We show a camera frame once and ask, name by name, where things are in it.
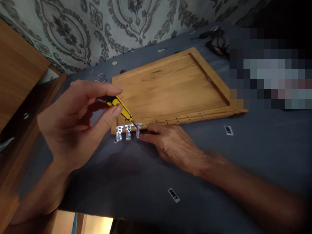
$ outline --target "wrist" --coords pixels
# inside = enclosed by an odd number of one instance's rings
[[[198,176],[217,187],[226,186],[235,175],[235,165],[215,152],[207,153],[206,157],[209,160],[203,163]]]

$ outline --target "hand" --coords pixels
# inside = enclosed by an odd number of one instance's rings
[[[178,125],[163,126],[150,123],[148,134],[141,134],[140,139],[155,145],[160,156],[183,171],[203,177],[208,169],[226,159],[220,154],[202,151]]]
[[[82,167],[91,158],[122,106],[100,101],[122,89],[108,83],[77,80],[59,99],[38,115],[37,122],[53,154],[53,163],[64,170]],[[107,109],[91,126],[94,111]]]

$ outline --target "pixelated area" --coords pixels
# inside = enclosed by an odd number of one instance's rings
[[[235,29],[231,35],[232,100],[243,100],[244,109],[312,109],[305,49],[291,48],[284,39],[267,39],[263,29]]]

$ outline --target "wall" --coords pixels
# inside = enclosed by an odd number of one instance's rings
[[[248,26],[270,0],[0,0],[0,17],[67,74],[214,21]]]

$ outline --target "forearm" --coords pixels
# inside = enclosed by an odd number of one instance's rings
[[[35,187],[21,202],[11,224],[19,224],[55,210],[64,197],[70,173],[52,162]]]
[[[304,224],[302,199],[231,162],[213,165],[202,177],[225,191],[268,231],[292,233]]]

